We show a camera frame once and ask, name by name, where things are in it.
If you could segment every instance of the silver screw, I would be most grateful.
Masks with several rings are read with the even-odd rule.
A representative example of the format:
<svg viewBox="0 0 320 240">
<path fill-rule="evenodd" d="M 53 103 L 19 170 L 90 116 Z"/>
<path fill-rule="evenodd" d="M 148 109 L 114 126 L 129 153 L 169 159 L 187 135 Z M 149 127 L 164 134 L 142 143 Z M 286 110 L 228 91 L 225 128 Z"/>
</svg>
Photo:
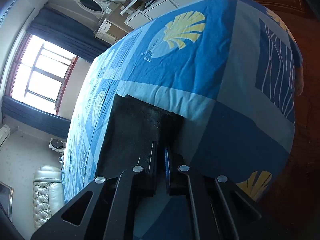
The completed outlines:
<svg viewBox="0 0 320 240">
<path fill-rule="evenodd" d="M 225 182 L 228 181 L 228 178 L 226 176 L 224 176 L 224 175 L 220 175 L 220 176 L 218 176 L 218 181 L 222 182 L 222 183 L 225 183 Z"/>
<path fill-rule="evenodd" d="M 95 181 L 97 184 L 101 184 L 101 183 L 105 182 L 106 179 L 105 179 L 104 177 L 102 177 L 102 176 L 98 176 L 98 177 L 96 177 L 96 178 L 94 179 L 94 181 Z"/>
<path fill-rule="evenodd" d="M 143 167 L 137 165 L 137 166 L 134 166 L 134 167 L 132 168 L 132 170 L 133 170 L 134 172 L 141 172 L 141 171 L 143 171 Z"/>
<path fill-rule="evenodd" d="M 180 171 L 183 171 L 183 172 L 186 172 L 186 171 L 189 171 L 190 168 L 189 168 L 189 166 L 187 166 L 187 165 L 181 165 L 181 166 L 179 167 L 179 170 L 180 170 Z"/>
</svg>

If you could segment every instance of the patterned bedspread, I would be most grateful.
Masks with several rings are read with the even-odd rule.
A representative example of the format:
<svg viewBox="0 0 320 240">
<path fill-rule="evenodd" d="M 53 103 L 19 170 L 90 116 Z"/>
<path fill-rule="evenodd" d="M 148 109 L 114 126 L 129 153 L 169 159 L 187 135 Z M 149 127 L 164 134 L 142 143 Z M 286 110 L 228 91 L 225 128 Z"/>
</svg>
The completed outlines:
<svg viewBox="0 0 320 240">
<path fill-rule="evenodd" d="M 175 150 L 186 163 L 230 177 L 257 200 L 291 150 L 301 64 L 285 24 L 251 0 L 201 0 L 129 33 L 95 59 L 82 86 L 64 154 L 65 202 L 94 178 L 116 93 L 184 116 Z M 189 239 L 187 213 L 163 178 L 139 206 L 135 238 Z"/>
</svg>

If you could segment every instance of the yellow leaf print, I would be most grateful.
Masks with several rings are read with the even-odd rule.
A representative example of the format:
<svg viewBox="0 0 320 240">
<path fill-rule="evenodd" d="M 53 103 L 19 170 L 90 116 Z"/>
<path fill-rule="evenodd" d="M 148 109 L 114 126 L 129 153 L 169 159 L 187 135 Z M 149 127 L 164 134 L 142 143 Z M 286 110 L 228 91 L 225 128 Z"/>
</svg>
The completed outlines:
<svg viewBox="0 0 320 240">
<path fill-rule="evenodd" d="M 257 201 L 257 199 L 262 195 L 264 190 L 267 188 L 268 183 L 272 179 L 272 174 L 270 172 L 262 171 L 256 183 L 253 184 L 257 173 L 257 171 L 253 172 L 248 180 L 236 184 L 254 201 Z"/>
<path fill-rule="evenodd" d="M 287 25 L 285 25 L 285 23 L 283 22 L 283 20 L 282 20 L 276 13 L 274 13 L 273 11 L 271 11 L 270 9 L 268 9 L 268 8 L 266 8 L 266 9 L 267 9 L 267 14 L 270 15 L 277 23 L 279 23 L 280 27 L 281 27 L 282 29 L 284 29 L 285 31 L 287 31 L 288 34 L 290 35 L 290 37 L 293 39 L 293 41 L 294 41 L 295 43 L 297 43 L 296 40 L 294 39 L 292 33 L 291 33 L 290 30 L 288 29 Z"/>
<path fill-rule="evenodd" d="M 175 43 L 179 49 L 183 49 L 186 46 L 184 39 L 196 42 L 200 37 L 205 23 L 195 23 L 203 20 L 205 20 L 205 17 L 200 12 L 192 11 L 177 15 L 173 21 L 166 24 L 167 29 L 164 30 L 165 35 L 163 40 L 168 43 L 170 49 L 175 46 Z"/>
</svg>

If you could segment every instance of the ornate white mirror frame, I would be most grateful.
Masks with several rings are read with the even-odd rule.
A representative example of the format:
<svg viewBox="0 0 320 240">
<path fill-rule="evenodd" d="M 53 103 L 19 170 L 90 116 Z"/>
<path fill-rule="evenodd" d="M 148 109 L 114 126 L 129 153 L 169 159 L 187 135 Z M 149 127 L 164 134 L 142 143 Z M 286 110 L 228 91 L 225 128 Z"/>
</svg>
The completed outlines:
<svg viewBox="0 0 320 240">
<path fill-rule="evenodd" d="M 101 18 L 101 16 L 103 15 L 103 13 L 105 12 L 105 10 L 108 8 L 108 6 L 112 3 L 111 1 L 108 0 L 92 0 L 95 3 L 97 3 L 100 7 L 101 7 L 101 12 L 97 12 L 94 10 L 91 10 L 89 8 L 87 8 L 86 6 L 84 6 L 80 1 L 81 0 L 74 0 L 77 5 L 79 5 L 83 10 L 92 13 L 93 15 L 95 15 L 98 19 Z"/>
</svg>

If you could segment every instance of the air conditioner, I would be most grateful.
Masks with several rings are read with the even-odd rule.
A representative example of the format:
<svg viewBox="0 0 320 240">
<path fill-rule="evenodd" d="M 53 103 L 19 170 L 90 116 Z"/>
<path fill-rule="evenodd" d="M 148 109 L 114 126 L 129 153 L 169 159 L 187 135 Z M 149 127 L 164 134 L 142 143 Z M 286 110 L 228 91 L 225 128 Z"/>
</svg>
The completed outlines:
<svg viewBox="0 0 320 240">
<path fill-rule="evenodd" d="M 0 150 L 7 138 L 10 136 L 10 128 L 6 124 L 0 129 Z"/>
<path fill-rule="evenodd" d="M 59 139 L 51 138 L 49 148 L 56 151 L 57 153 L 63 154 L 63 151 L 66 148 L 66 142 L 60 141 Z"/>
</svg>

